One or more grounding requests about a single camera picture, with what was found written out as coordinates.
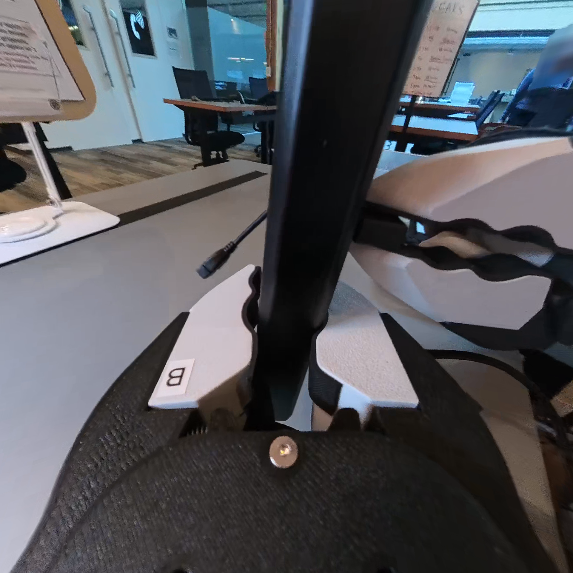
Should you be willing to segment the black phone icon sign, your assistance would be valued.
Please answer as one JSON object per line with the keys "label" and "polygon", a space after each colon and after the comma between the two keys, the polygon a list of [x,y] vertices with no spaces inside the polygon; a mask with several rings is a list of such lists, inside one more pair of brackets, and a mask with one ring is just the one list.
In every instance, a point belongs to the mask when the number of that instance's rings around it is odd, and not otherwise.
{"label": "black phone icon sign", "polygon": [[146,1],[119,1],[134,55],[156,57]]}

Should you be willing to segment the white door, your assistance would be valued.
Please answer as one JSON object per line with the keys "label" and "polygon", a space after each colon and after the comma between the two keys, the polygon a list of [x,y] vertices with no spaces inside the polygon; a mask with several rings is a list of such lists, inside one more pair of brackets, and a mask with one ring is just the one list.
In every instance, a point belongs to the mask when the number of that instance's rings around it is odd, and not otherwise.
{"label": "white door", "polygon": [[106,1],[78,1],[82,56],[96,90],[96,107],[86,119],[88,147],[112,147],[141,139],[130,82],[121,61],[117,27]]}

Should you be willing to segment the wooden pillar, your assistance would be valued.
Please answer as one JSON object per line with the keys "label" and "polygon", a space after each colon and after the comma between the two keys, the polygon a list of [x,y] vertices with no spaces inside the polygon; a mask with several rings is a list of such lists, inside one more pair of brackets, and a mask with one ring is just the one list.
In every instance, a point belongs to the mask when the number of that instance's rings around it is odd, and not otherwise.
{"label": "wooden pillar", "polygon": [[266,1],[266,31],[265,49],[267,63],[265,64],[267,75],[267,87],[273,92],[277,87],[277,55],[278,55],[278,1]]}

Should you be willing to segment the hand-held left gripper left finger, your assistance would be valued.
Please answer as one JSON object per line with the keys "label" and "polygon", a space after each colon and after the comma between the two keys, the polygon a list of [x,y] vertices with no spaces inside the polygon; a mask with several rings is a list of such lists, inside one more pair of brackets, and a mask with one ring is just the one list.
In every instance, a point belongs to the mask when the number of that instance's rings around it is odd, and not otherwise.
{"label": "hand-held left gripper left finger", "polygon": [[243,410],[250,400],[261,268],[247,265],[196,302],[148,400],[151,409]]}

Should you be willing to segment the handwritten whiteboard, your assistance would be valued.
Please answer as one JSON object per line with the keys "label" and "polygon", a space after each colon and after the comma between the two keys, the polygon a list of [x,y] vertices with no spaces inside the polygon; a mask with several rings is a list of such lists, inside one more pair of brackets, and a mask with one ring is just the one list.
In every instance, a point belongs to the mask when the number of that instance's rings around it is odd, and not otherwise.
{"label": "handwritten whiteboard", "polygon": [[395,151],[406,150],[407,130],[421,97],[441,96],[479,1],[433,1],[407,74],[402,95],[409,96]]}

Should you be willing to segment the black office chair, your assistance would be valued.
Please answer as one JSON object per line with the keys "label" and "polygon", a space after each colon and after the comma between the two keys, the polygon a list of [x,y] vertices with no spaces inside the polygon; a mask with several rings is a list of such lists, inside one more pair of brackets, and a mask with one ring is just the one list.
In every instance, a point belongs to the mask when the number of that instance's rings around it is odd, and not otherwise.
{"label": "black office chair", "polygon": [[[214,101],[205,70],[173,67],[174,78],[181,99]],[[199,147],[200,167],[209,167],[228,160],[227,150],[245,142],[243,134],[229,128],[219,129],[219,113],[199,108],[181,108],[184,115],[183,137],[189,145]]]}

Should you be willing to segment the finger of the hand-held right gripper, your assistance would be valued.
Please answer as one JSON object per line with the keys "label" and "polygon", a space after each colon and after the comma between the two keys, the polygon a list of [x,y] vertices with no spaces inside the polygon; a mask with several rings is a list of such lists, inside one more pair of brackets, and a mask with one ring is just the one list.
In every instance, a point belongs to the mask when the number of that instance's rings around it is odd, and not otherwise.
{"label": "finger of the hand-held right gripper", "polygon": [[395,252],[353,242],[350,252],[385,291],[439,323],[525,324],[561,297],[555,255],[503,236],[435,236]]}
{"label": "finger of the hand-held right gripper", "polygon": [[469,230],[572,251],[572,137],[497,141],[427,156],[375,178],[367,205],[430,235]]}

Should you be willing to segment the black usb hub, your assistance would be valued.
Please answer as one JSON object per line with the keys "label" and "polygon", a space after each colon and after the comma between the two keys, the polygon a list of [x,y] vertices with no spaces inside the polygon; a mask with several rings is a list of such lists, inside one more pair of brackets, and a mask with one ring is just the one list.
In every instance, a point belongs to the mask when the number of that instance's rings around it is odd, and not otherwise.
{"label": "black usb hub", "polygon": [[246,431],[293,412],[432,1],[290,1]]}

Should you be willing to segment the white board stand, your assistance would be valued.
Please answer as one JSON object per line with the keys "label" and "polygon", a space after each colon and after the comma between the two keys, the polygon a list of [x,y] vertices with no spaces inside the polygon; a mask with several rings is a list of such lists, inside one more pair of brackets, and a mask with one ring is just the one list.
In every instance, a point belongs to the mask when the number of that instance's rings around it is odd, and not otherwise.
{"label": "white board stand", "polygon": [[36,129],[21,123],[47,190],[47,204],[1,215],[1,265],[19,261],[55,247],[117,226],[115,215],[77,201],[63,201],[41,148]]}

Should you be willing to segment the wooden desk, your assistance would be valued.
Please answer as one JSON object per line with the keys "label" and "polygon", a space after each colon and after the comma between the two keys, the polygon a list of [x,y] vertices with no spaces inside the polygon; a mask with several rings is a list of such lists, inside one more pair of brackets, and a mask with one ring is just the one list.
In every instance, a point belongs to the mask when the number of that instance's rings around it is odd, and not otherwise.
{"label": "wooden desk", "polygon": [[255,121],[272,121],[277,110],[275,105],[196,98],[164,98],[163,103],[173,105],[183,112],[183,138],[189,146],[198,147],[201,152],[201,161],[195,164],[193,169],[225,163],[229,160],[228,150],[245,143],[244,134],[231,129],[219,129],[221,115],[252,112]]}
{"label": "wooden desk", "polygon": [[386,140],[395,143],[394,151],[405,151],[410,144],[429,140],[473,142],[478,138],[479,110],[473,104],[400,102]]}

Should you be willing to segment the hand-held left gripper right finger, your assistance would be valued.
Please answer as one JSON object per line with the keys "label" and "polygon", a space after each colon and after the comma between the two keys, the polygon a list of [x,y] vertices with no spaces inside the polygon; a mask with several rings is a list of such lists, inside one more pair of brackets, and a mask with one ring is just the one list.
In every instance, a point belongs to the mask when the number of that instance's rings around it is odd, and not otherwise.
{"label": "hand-held left gripper right finger", "polygon": [[312,340],[308,390],[316,409],[330,417],[352,409],[362,427],[376,407],[419,406],[381,314],[346,283],[337,284],[326,324]]}

